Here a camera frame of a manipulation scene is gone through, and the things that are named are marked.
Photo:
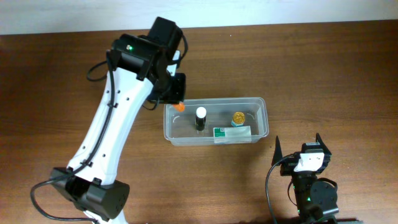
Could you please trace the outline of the white green medicine box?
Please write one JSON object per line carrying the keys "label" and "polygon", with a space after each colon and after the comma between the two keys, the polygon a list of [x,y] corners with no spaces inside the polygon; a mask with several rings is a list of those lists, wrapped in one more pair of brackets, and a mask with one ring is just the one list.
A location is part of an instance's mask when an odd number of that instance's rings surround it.
{"label": "white green medicine box", "polygon": [[249,126],[213,128],[213,138],[215,144],[250,143],[251,128]]}

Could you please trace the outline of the orange tablet tube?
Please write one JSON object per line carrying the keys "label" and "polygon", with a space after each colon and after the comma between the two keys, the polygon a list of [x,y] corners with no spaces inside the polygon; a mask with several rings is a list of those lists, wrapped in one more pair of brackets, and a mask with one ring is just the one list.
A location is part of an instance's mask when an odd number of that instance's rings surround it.
{"label": "orange tablet tube", "polygon": [[183,112],[185,110],[185,105],[183,102],[180,102],[179,104],[173,105],[176,111],[178,112]]}

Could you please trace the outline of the dark bottle white cap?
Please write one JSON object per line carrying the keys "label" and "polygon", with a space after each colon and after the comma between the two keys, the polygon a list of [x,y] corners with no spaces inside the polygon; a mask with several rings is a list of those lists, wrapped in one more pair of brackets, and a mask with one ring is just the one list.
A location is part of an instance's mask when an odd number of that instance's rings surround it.
{"label": "dark bottle white cap", "polygon": [[206,123],[206,109],[204,107],[198,107],[195,115],[195,128],[197,131],[203,131]]}

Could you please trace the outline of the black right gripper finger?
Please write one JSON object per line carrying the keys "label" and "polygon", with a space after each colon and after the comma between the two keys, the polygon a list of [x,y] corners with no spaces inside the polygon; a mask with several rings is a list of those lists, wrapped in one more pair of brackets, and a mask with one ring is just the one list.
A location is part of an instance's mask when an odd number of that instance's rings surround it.
{"label": "black right gripper finger", "polygon": [[321,139],[321,136],[319,133],[316,133],[316,142],[319,143],[320,147],[323,149],[323,153],[325,155],[331,156],[332,153],[330,152],[330,150],[327,148],[326,144],[323,142],[323,140]]}
{"label": "black right gripper finger", "polygon": [[282,155],[282,149],[281,149],[281,146],[280,146],[280,140],[279,140],[279,137],[276,136],[276,138],[275,138],[275,150],[274,150],[274,155],[273,155],[273,158],[272,158],[271,166],[278,165],[278,163],[282,160],[282,158],[283,158],[283,155]]}

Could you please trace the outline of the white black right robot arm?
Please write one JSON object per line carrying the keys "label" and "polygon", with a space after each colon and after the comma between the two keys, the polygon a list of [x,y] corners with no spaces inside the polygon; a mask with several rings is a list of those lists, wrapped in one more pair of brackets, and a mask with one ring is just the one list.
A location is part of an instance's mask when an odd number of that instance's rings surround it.
{"label": "white black right robot arm", "polygon": [[275,139],[275,150],[264,184],[267,206],[272,221],[277,223],[269,196],[269,180],[272,171],[280,167],[281,176],[289,176],[288,187],[294,188],[297,207],[297,223],[362,223],[361,220],[337,219],[339,212],[338,184],[327,178],[319,178],[331,161],[332,153],[327,148],[320,135],[317,133],[315,142],[302,144],[298,152],[289,155],[282,154],[279,138]]}

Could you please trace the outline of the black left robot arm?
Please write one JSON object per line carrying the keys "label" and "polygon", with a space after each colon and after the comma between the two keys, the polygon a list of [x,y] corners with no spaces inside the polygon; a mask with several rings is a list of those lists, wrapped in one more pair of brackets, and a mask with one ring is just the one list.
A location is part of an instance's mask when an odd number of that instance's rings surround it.
{"label": "black left robot arm", "polygon": [[124,144],[145,103],[177,105],[185,98],[178,72],[187,40],[175,22],[156,18],[146,35],[123,34],[106,53],[106,86],[89,131],[66,167],[51,173],[52,186],[91,223],[125,223],[130,188],[116,180]]}

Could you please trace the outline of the small jar gold lid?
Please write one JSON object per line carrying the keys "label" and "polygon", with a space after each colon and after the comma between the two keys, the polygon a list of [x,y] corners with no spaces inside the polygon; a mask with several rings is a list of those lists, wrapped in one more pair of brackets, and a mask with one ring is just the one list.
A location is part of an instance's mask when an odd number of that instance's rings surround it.
{"label": "small jar gold lid", "polygon": [[232,117],[232,120],[231,120],[231,125],[233,127],[244,126],[245,120],[246,120],[246,117],[243,112],[240,112],[240,111],[235,112]]}

